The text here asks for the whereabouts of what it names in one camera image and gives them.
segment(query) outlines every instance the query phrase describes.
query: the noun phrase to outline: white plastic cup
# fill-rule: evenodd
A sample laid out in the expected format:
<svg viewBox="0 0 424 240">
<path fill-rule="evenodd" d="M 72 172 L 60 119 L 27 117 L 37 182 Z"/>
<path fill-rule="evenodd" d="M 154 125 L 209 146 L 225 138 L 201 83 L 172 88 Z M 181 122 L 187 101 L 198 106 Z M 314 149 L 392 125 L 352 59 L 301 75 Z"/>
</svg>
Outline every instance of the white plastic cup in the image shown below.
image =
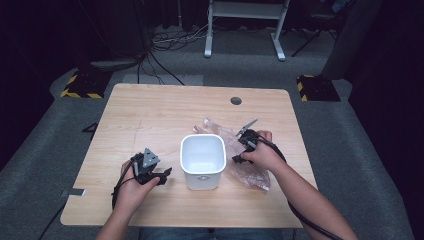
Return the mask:
<svg viewBox="0 0 424 240">
<path fill-rule="evenodd" d="M 222 138 L 215 134 L 188 135 L 181 141 L 180 164 L 191 190 L 218 187 L 227 161 Z"/>
</svg>

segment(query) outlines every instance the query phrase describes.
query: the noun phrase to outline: gray floor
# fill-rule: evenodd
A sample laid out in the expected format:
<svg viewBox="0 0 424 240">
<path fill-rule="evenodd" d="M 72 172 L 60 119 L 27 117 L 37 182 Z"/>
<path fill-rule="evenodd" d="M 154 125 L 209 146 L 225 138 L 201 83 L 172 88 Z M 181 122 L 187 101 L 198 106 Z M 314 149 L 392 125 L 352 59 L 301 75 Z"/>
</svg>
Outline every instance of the gray floor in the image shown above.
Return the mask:
<svg viewBox="0 0 424 240">
<path fill-rule="evenodd" d="M 320 73 L 332 49 L 332 38 L 322 34 L 292 58 L 290 54 L 305 39 L 303 34 L 290 32 L 281 37 L 288 57 L 280 62 L 269 32 L 220 32 L 214 37 L 210 59 L 203 57 L 204 39 L 154 55 L 176 75 L 197 76 L 187 85 L 286 89 L 318 187 L 340 209 L 359 238 L 413 239 L 402 198 L 347 101 L 351 85 L 345 80 L 334 81 L 341 102 L 302 102 L 299 97 L 296 77 Z M 151 62 L 157 74 L 168 74 Z M 147 62 L 143 66 L 152 73 Z M 65 203 L 66 198 L 60 195 L 72 188 L 90 145 L 90 134 L 81 130 L 99 121 L 113 86 L 135 81 L 137 74 L 136 67 L 115 72 L 105 99 L 61 98 L 74 71 L 64 73 L 52 84 L 54 103 L 0 173 L 0 239 L 38 238 Z M 93 239 L 99 229 L 64 226 L 58 217 L 43 239 Z M 127 239 L 138 238 L 137 228 L 130 228 L 128 233 Z M 290 239 L 290 231 L 284 234 Z M 300 230 L 296 239 L 308 237 Z"/>
</svg>

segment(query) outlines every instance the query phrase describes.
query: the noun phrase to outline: black cable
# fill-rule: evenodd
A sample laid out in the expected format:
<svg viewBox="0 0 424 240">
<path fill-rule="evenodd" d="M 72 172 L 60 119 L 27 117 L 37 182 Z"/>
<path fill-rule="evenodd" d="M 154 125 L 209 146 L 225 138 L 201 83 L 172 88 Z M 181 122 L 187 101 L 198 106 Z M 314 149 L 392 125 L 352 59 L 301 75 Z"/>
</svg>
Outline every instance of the black cable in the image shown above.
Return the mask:
<svg viewBox="0 0 424 240">
<path fill-rule="evenodd" d="M 321 228 L 320 226 L 316 225 L 315 223 L 311 222 L 309 219 L 305 218 L 302 214 L 300 214 L 296 208 L 293 207 L 293 205 L 287 201 L 289 204 L 290 209 L 292 210 L 293 214 L 299 218 L 300 221 L 302 221 L 303 223 L 305 223 L 306 225 L 308 225 L 309 227 L 311 227 L 312 229 L 314 229 L 315 231 L 321 233 L 322 235 L 332 239 L 332 240 L 343 240 L 342 238 L 334 235 L 333 233 Z"/>
<path fill-rule="evenodd" d="M 277 145 L 275 145 L 274 143 L 268 141 L 267 139 L 265 139 L 264 137 L 262 137 L 261 135 L 257 134 L 256 132 L 254 132 L 253 130 L 248 129 L 246 133 L 248 133 L 248 131 L 250 131 L 249 136 L 246 137 L 246 140 L 250 141 L 250 142 L 262 142 L 265 145 L 269 146 L 270 148 L 272 148 L 280 157 L 284 162 L 287 162 L 286 158 L 284 157 L 283 153 L 280 151 L 280 149 L 278 149 Z M 296 208 L 294 208 L 294 206 L 287 200 L 290 210 L 293 212 L 293 214 L 303 223 L 305 223 L 306 225 L 308 225 L 309 227 L 311 227 L 312 229 L 314 229 L 315 231 L 321 233 L 322 235 L 332 239 L 332 240 L 342 240 L 340 237 L 336 236 L 335 234 L 321 228 L 320 226 L 316 225 L 315 223 L 311 222 L 309 219 L 307 219 L 306 217 L 304 217 L 301 213 L 299 213 Z"/>
<path fill-rule="evenodd" d="M 57 218 L 59 213 L 65 208 L 66 202 L 62 205 L 62 207 L 57 210 L 56 214 L 50 219 L 50 222 L 47 224 L 47 226 L 44 228 L 43 232 L 41 232 L 40 236 L 38 237 L 38 240 L 41 240 L 44 237 L 44 234 L 46 234 L 47 230 L 49 229 L 50 225 L 52 225 L 53 221 Z"/>
<path fill-rule="evenodd" d="M 140 227 L 138 228 L 138 239 L 142 239 L 142 236 L 143 236 L 143 228 Z"/>
<path fill-rule="evenodd" d="M 134 9 L 137 9 L 137 5 L 136 5 L 136 3 L 135 3 L 135 0 L 133 0 L 133 6 L 134 6 Z M 136 15 L 136 18 L 137 18 L 137 26 L 138 26 L 138 31 L 139 31 L 139 33 L 140 33 L 140 36 L 141 37 L 143 37 L 143 30 L 141 29 L 141 25 L 140 25 L 140 17 L 138 16 L 138 12 L 137 12 L 137 10 L 135 11 L 135 15 Z M 144 41 L 141 41 L 141 43 L 143 44 L 143 48 L 144 49 L 147 49 L 146 48 L 146 46 L 145 46 L 145 44 L 144 44 Z M 157 60 L 156 60 L 156 58 L 153 56 L 153 54 L 152 54 L 152 51 L 149 49 L 149 51 L 148 52 L 150 52 L 150 54 L 152 55 L 152 57 L 155 59 L 155 61 L 159 64 L 159 66 L 161 66 L 163 69 L 165 69 Z M 149 64 L 150 64 L 150 66 L 152 66 L 151 65 L 151 63 L 150 63 L 150 60 L 149 60 L 149 55 L 148 55 L 148 53 L 147 53 L 147 60 L 149 61 Z M 172 74 L 172 73 L 170 73 L 168 70 L 166 70 L 169 74 L 171 74 L 172 76 L 174 76 L 182 85 L 184 85 L 184 83 L 182 83 L 174 74 Z M 159 79 L 159 83 L 162 81 L 162 79 L 156 74 L 156 71 L 155 71 L 155 76 Z"/>
<path fill-rule="evenodd" d="M 296 228 L 293 229 L 292 240 L 296 239 Z"/>
<path fill-rule="evenodd" d="M 128 181 L 128 180 L 126 180 L 126 181 L 122 182 L 122 180 L 124 179 L 125 174 L 127 174 L 128 169 L 130 169 L 130 167 L 133 165 L 133 163 L 135 162 L 135 160 L 136 160 L 135 157 L 132 157 L 130 159 L 130 162 L 125 167 L 124 171 L 122 172 L 121 176 L 119 177 L 118 183 L 113 188 L 113 193 L 111 194 L 112 195 L 112 209 L 115 208 L 115 203 L 116 203 L 116 200 L 118 199 L 119 188 L 121 187 L 122 184 L 124 184 L 126 181 Z"/>
<path fill-rule="evenodd" d="M 146 74 L 147 76 L 150 76 L 150 77 L 156 77 L 156 76 L 154 75 L 154 73 L 156 72 L 156 71 L 154 70 L 155 68 L 152 66 L 152 64 L 150 63 L 150 61 L 148 61 L 148 63 L 149 63 L 150 67 L 151 67 L 151 68 L 152 68 L 152 70 L 153 70 L 153 74 L 148 73 L 148 72 L 146 71 L 146 69 L 144 69 L 144 67 L 143 67 L 143 66 L 141 66 L 141 69 L 143 69 L 144 74 Z"/>
<path fill-rule="evenodd" d="M 185 84 L 177 77 L 175 76 L 173 73 L 171 73 L 168 69 L 166 69 L 162 64 L 160 64 L 160 62 L 155 58 L 155 56 L 153 55 L 152 51 L 150 51 L 150 55 L 153 57 L 153 59 L 156 61 L 157 64 L 159 64 L 159 66 L 161 66 L 163 68 L 163 70 L 165 70 L 166 72 L 168 72 L 169 74 L 171 74 L 175 79 L 177 79 L 178 82 L 181 83 L 181 85 L 185 86 Z"/>
<path fill-rule="evenodd" d="M 194 37 L 199 32 L 201 32 L 202 35 L 201 36 L 198 36 L 198 37 Z M 186 47 L 190 43 L 194 43 L 194 42 L 198 41 L 200 38 L 206 37 L 206 35 L 204 34 L 205 31 L 200 31 L 200 30 L 195 31 L 195 32 L 192 32 L 192 33 L 186 33 L 183 36 L 177 37 L 179 33 L 181 33 L 181 32 L 178 32 L 176 35 L 174 35 L 174 37 L 171 37 L 171 38 L 160 38 L 157 41 L 154 41 L 154 44 L 155 44 L 154 49 L 155 50 L 158 50 L 158 51 L 168 51 L 168 50 L 169 51 L 176 51 L 176 50 L 179 50 L 181 48 Z M 159 44 L 163 44 L 165 42 L 169 42 L 168 43 L 169 46 L 167 46 L 167 47 L 159 46 Z M 177 44 L 181 44 L 182 46 L 173 48 Z"/>
<path fill-rule="evenodd" d="M 159 77 L 159 76 L 157 75 L 157 73 L 156 73 L 156 69 L 153 67 L 152 63 L 150 62 L 150 58 L 149 58 L 149 56 L 148 56 L 148 55 L 147 55 L 147 62 L 149 63 L 150 67 L 152 67 L 152 70 L 153 70 L 153 75 L 149 75 L 149 76 L 156 77 L 156 78 L 158 79 L 158 81 L 159 81 L 159 85 L 161 85 L 161 84 L 166 85 L 166 84 L 165 84 L 165 82 L 162 80 L 162 78 L 161 78 L 161 77 Z"/>
<path fill-rule="evenodd" d="M 138 67 L 137 67 L 137 84 L 140 84 L 140 68 L 141 68 L 141 64 L 142 64 L 142 61 L 140 61 L 138 63 Z"/>
</svg>

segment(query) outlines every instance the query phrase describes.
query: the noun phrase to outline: metal stand leg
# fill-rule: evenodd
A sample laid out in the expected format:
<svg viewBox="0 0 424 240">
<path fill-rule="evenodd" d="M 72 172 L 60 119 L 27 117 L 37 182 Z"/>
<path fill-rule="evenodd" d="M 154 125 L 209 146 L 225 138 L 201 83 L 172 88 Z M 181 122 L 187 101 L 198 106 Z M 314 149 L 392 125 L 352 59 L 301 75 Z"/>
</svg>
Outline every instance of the metal stand leg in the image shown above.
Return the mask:
<svg viewBox="0 0 424 240">
<path fill-rule="evenodd" d="M 280 34 L 281 29 L 283 28 L 284 19 L 286 18 L 287 9 L 289 7 L 290 0 L 285 0 L 283 4 L 283 9 L 281 10 L 281 17 L 278 20 L 277 32 L 271 33 L 272 42 L 274 43 L 274 48 L 277 53 L 277 57 L 280 61 L 285 61 L 286 56 L 284 55 L 283 48 L 280 43 Z"/>
<path fill-rule="evenodd" d="M 209 11 L 208 11 L 208 34 L 206 36 L 205 46 L 205 57 L 209 58 L 212 56 L 212 22 L 213 22 L 213 0 L 209 0 Z"/>
</svg>

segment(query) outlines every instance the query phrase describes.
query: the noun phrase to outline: plastic wrap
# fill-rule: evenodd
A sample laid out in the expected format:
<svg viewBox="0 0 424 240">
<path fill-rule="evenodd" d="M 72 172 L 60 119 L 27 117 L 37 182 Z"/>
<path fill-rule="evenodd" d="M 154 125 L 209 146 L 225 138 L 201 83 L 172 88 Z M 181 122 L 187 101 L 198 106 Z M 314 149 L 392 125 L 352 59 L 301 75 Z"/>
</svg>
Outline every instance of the plastic wrap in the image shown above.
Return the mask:
<svg viewBox="0 0 424 240">
<path fill-rule="evenodd" d="M 238 141 L 236 133 L 232 129 L 222 127 L 210 119 L 205 119 L 204 127 L 201 128 L 194 126 L 196 133 L 212 133 L 220 136 L 225 143 L 225 151 L 227 158 L 227 170 L 237 180 L 242 182 L 248 188 L 259 187 L 263 190 L 268 191 L 270 187 L 270 178 L 267 170 L 257 167 L 255 164 L 246 163 L 235 163 L 232 157 L 242 153 L 245 148 Z"/>
</svg>

